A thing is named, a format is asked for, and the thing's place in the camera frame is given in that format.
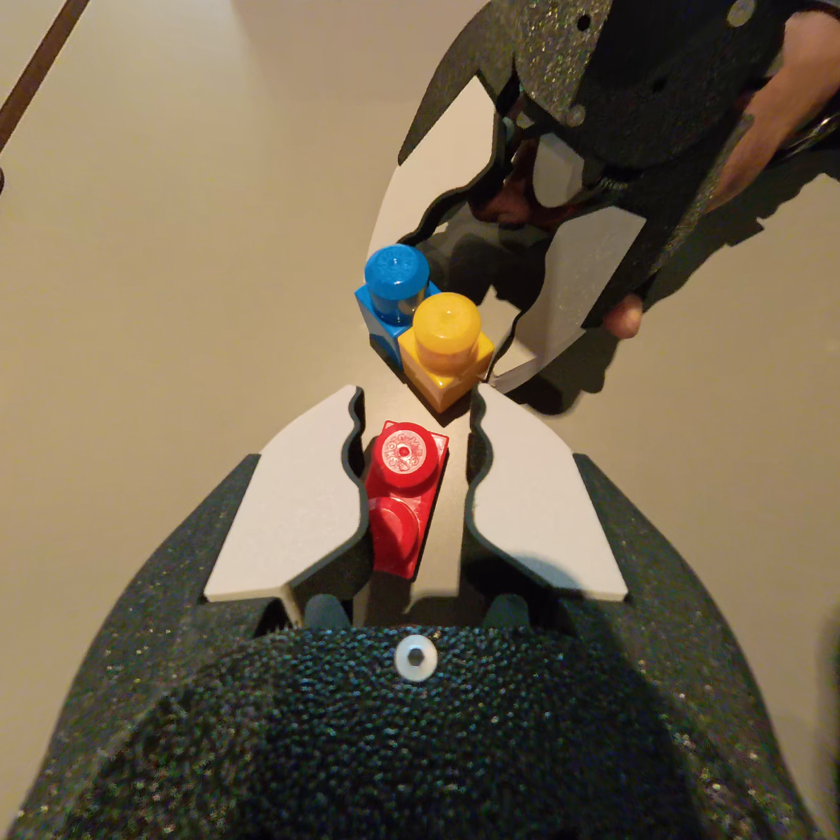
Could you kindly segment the blue mega block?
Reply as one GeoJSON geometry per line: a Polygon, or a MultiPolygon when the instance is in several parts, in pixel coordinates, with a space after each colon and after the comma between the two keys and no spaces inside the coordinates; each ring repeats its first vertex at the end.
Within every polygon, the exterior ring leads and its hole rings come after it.
{"type": "Polygon", "coordinates": [[[355,299],[373,345],[395,369],[403,369],[400,337],[421,303],[439,292],[426,257],[412,246],[389,245],[367,259],[355,299]]]}

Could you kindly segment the red mega block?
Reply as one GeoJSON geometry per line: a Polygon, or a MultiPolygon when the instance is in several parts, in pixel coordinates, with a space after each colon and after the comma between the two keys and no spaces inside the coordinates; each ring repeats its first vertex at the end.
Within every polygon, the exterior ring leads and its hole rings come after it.
{"type": "Polygon", "coordinates": [[[384,422],[365,480],[375,571],[416,578],[448,444],[447,436],[416,423],[384,422]]]}

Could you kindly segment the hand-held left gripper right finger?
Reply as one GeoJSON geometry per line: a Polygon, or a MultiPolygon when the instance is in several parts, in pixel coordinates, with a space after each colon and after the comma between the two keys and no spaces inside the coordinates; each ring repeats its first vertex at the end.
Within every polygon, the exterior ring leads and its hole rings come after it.
{"type": "Polygon", "coordinates": [[[530,579],[592,600],[628,588],[570,447],[488,384],[471,395],[465,525],[530,579]]]}

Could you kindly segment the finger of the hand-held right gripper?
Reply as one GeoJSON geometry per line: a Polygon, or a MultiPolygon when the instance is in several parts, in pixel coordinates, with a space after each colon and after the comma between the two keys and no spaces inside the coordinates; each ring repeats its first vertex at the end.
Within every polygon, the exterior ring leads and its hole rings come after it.
{"type": "Polygon", "coordinates": [[[584,320],[645,223],[609,206],[559,228],[539,295],[511,324],[490,367],[490,386],[501,393],[519,388],[583,336],[584,320]]]}
{"type": "Polygon", "coordinates": [[[414,152],[395,167],[366,257],[404,239],[424,242],[447,229],[466,202],[466,189],[492,161],[496,114],[480,78],[472,77],[414,152]]]}

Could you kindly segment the yellow mega block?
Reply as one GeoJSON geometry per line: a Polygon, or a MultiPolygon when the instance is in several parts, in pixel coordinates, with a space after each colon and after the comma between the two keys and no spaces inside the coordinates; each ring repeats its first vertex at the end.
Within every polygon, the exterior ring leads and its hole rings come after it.
{"type": "Polygon", "coordinates": [[[477,305],[454,292],[424,300],[398,343],[406,378],[437,414],[487,376],[495,352],[477,305]]]}

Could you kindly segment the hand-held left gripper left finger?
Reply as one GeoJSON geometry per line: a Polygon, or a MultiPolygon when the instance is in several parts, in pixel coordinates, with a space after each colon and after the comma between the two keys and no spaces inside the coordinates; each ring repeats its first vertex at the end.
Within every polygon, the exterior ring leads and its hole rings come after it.
{"type": "Polygon", "coordinates": [[[349,604],[363,590],[370,579],[363,431],[364,392],[346,385],[263,447],[205,584],[208,602],[276,598],[300,624],[313,596],[349,604]]]}

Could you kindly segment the person's right hand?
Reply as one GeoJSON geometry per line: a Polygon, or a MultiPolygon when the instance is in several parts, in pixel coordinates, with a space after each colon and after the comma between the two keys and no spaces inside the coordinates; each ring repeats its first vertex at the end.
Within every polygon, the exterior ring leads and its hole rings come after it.
{"type": "Polygon", "coordinates": [[[839,89],[839,19],[824,4],[794,13],[786,22],[780,64],[752,95],[749,130],[721,168],[706,213],[743,193],[794,134],[823,110],[839,89]]]}

